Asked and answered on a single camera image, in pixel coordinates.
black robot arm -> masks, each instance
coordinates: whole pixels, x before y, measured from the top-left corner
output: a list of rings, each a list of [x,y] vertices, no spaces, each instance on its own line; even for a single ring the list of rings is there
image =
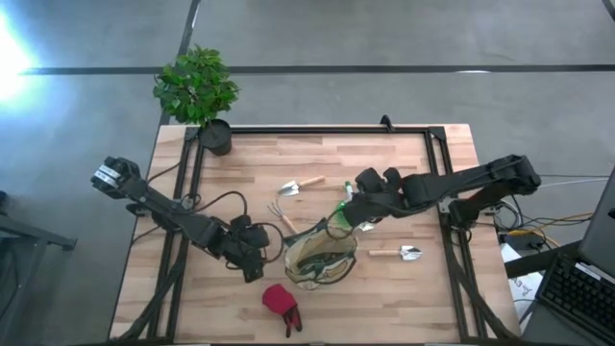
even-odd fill
[[[378,222],[389,215],[410,216],[433,207],[446,197],[482,187],[472,197],[455,199],[447,206],[449,225],[468,228],[481,210],[507,195],[532,194],[541,183],[528,158],[515,155],[443,176],[428,173],[402,178],[395,168],[387,169],[383,176],[386,180],[374,168],[357,176],[358,193],[342,211],[351,226],[364,221]]]
[[[187,210],[180,202],[149,187],[136,163],[122,158],[108,157],[91,181],[111,198],[128,198],[149,210],[167,232],[182,232],[194,246],[216,259],[224,257],[243,271],[246,283],[262,277],[264,258],[260,249],[269,245],[269,237],[262,226],[252,225],[250,216],[240,215],[227,225],[215,217]]]

concrete floor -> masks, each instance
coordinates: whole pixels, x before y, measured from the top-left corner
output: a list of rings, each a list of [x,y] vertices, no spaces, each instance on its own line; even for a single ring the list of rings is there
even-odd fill
[[[180,48],[189,6],[4,0],[0,44],[12,37],[30,67],[160,66]],[[615,63],[614,37],[600,0],[203,0],[192,43],[230,65],[588,64]],[[11,56],[0,73],[19,65]],[[469,123],[483,162],[526,154],[543,174],[609,174],[615,163],[615,73],[235,78],[233,124],[375,123],[386,113],[397,123]],[[79,238],[73,253],[49,248],[19,344],[102,341],[135,220],[89,177],[109,155],[147,167],[160,121],[152,76],[3,80],[0,189],[10,213]],[[593,210],[602,189],[553,186],[519,200],[528,215],[557,217]],[[566,243],[583,231],[550,235]]]

butcher block tabletop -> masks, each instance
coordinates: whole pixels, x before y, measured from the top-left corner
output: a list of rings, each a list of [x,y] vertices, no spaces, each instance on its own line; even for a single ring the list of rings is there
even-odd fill
[[[441,126],[446,129],[454,171],[478,165],[470,127]],[[150,176],[180,160],[184,134],[185,126],[160,128]],[[441,156],[437,158],[439,172],[443,172]],[[192,164],[193,160],[189,160],[184,192],[188,191]],[[320,175],[326,177],[324,182],[307,186],[299,194],[282,197],[279,201],[283,212],[301,231],[329,215],[337,203],[345,199],[344,182],[354,182],[356,175],[368,167],[376,168],[380,174],[388,167],[398,168],[402,176],[428,173],[424,137],[413,134],[234,134],[233,150],[229,155],[205,154],[199,187],[201,205],[223,192],[237,190],[245,195],[253,222],[275,223],[284,235],[291,235],[267,208],[276,201],[283,184]],[[141,171],[146,172],[146,168],[141,167]],[[170,171],[155,179],[151,186],[170,198],[176,177],[177,170]],[[207,209],[208,215],[225,221],[241,212],[242,205],[236,196],[229,196]],[[139,218],[135,236],[155,226],[151,219]],[[267,231],[271,238],[267,254],[273,256],[281,240],[275,231]],[[124,333],[151,299],[164,235],[163,230],[154,231],[131,247],[110,336]],[[223,259],[216,260],[191,246],[175,342],[458,341],[436,210],[401,219],[385,218],[375,230],[356,235],[357,264],[350,275],[338,284],[321,285],[315,290],[303,290],[285,276],[283,255],[265,265],[263,278],[245,284],[241,271],[228,270]],[[368,256],[369,250],[399,249],[401,245],[416,246],[423,251],[423,256],[416,261]],[[517,316],[493,228],[475,227],[470,248],[480,294],[504,324],[518,333]],[[298,333],[293,329],[290,338],[285,337],[282,318],[261,302],[262,293],[272,284],[282,284],[299,305],[303,331]],[[463,294],[470,332],[476,335],[471,305]],[[166,327],[168,300],[170,294],[162,309],[161,330]]]

